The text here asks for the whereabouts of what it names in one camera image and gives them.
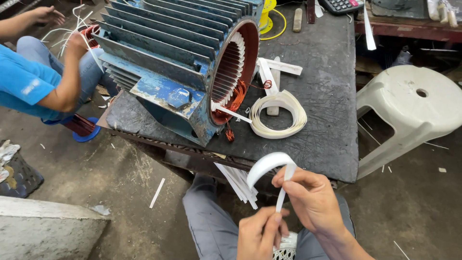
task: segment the jeans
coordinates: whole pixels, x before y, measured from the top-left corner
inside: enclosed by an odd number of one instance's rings
[[[201,260],[235,260],[239,228],[218,204],[217,183],[209,176],[196,174],[183,198],[189,230]],[[345,198],[336,194],[346,228],[355,236]],[[295,260],[329,260],[313,233],[303,228],[297,236]]]
[[[95,48],[91,51],[97,57],[104,53],[103,49],[100,48]],[[16,52],[29,61],[39,62],[54,69],[62,76],[64,65],[51,54],[48,48],[43,45],[39,39],[31,36],[21,37],[18,40]],[[107,73],[101,71],[90,52],[85,53],[80,59],[79,71],[81,91],[80,98],[77,101],[74,111],[60,112],[58,117],[53,120],[64,119],[75,114],[85,101],[91,97],[98,84],[105,86],[111,96],[117,95],[117,84],[113,82],[112,78],[110,78]]]

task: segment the black work table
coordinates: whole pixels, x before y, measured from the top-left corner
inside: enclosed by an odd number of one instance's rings
[[[281,73],[280,78],[280,90],[292,93],[308,115],[308,123],[297,134],[265,139],[246,122],[232,118],[235,141],[230,143],[222,132],[203,148],[164,128],[128,93],[119,94],[98,124],[116,129],[114,132],[125,138],[244,170],[266,154],[285,152],[301,168],[354,183],[358,171],[354,26],[347,16],[324,13],[312,25],[306,24],[304,17],[302,31],[294,33],[293,15],[298,7],[305,16],[304,6],[299,4],[276,8],[285,15],[287,29],[278,38],[261,41],[259,51],[259,57],[279,56],[282,62],[303,67],[300,76]],[[284,25],[275,12],[270,12],[270,18],[274,27],[264,37],[275,35]],[[263,90],[251,87],[237,112],[244,115],[263,96]],[[280,109],[279,116],[271,117],[264,110],[261,121],[272,129],[284,129],[292,124],[292,116]]]

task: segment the electric motor housing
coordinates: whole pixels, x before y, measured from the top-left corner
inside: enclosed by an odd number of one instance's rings
[[[216,107],[255,74],[263,2],[111,1],[93,34],[99,59],[159,123],[205,147],[231,118]]]

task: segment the calculator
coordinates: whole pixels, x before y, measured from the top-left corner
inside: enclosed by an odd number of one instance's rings
[[[325,8],[334,15],[341,15],[348,12],[354,12],[364,8],[363,0],[318,0]]]

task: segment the yellow wire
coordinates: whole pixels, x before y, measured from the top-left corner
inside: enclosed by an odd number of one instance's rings
[[[286,18],[284,17],[284,15],[282,15],[282,13],[280,13],[278,10],[276,9],[273,9],[272,11],[275,11],[277,12],[278,14],[280,14],[282,16],[282,18],[284,18],[284,28],[282,29],[282,31],[278,34],[276,34],[275,36],[273,37],[269,37],[269,38],[263,38],[263,39],[260,39],[261,41],[265,41],[265,40],[271,40],[271,39],[274,39],[276,37],[279,37],[285,30],[286,30],[286,26],[287,26],[287,21],[286,21]]]

